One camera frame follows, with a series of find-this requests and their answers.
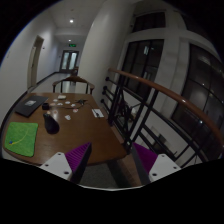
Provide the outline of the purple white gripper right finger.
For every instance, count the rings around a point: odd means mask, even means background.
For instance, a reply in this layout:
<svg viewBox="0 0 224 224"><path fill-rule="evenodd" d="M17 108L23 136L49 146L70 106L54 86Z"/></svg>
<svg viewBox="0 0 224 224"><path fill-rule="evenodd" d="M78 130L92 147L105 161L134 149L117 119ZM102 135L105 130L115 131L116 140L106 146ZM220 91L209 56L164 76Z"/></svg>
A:
<svg viewBox="0 0 224 224"><path fill-rule="evenodd" d="M166 154L152 152L145 147L133 143L131 153L142 185L150 184L180 170Z"/></svg>

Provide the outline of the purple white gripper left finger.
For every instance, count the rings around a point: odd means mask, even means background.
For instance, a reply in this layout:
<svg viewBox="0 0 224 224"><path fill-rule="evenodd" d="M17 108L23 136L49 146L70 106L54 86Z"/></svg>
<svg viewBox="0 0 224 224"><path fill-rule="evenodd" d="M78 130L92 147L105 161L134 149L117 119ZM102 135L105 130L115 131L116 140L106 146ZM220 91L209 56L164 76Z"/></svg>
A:
<svg viewBox="0 0 224 224"><path fill-rule="evenodd" d="M91 152L92 144L88 142L67 153L57 152L40 168L78 184L84 174Z"/></svg>

